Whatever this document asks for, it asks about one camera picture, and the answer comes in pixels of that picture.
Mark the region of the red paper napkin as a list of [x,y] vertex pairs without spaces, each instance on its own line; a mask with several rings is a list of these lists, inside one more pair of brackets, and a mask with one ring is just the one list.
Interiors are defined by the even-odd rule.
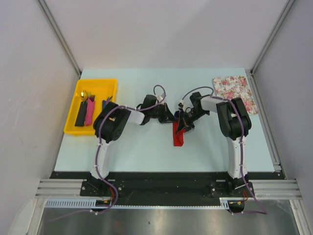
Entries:
[[181,147],[184,144],[184,133],[185,130],[178,130],[179,127],[179,120],[177,119],[176,122],[173,122],[173,144],[176,147]]

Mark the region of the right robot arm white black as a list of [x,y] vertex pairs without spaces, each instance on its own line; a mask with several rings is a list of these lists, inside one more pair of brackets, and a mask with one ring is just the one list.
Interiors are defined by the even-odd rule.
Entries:
[[214,112],[218,115],[219,127],[227,140],[228,176],[225,190],[230,196],[238,196],[248,188],[248,176],[245,163],[245,141],[252,123],[241,98],[226,99],[194,92],[190,96],[193,105],[190,111],[180,101],[173,123],[174,146],[183,146],[184,133],[195,128],[194,122],[204,115]]

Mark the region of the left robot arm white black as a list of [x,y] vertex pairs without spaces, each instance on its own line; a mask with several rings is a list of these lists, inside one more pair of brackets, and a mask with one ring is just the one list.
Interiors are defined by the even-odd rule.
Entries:
[[157,119],[161,124],[176,121],[174,115],[164,102],[165,94],[156,96],[148,94],[137,107],[120,106],[112,101],[108,102],[93,124],[95,135],[99,139],[93,169],[90,171],[95,180],[91,190],[96,195],[104,195],[108,190],[108,183],[103,181],[108,174],[109,153],[112,142],[118,140],[128,123],[145,125],[150,119]]

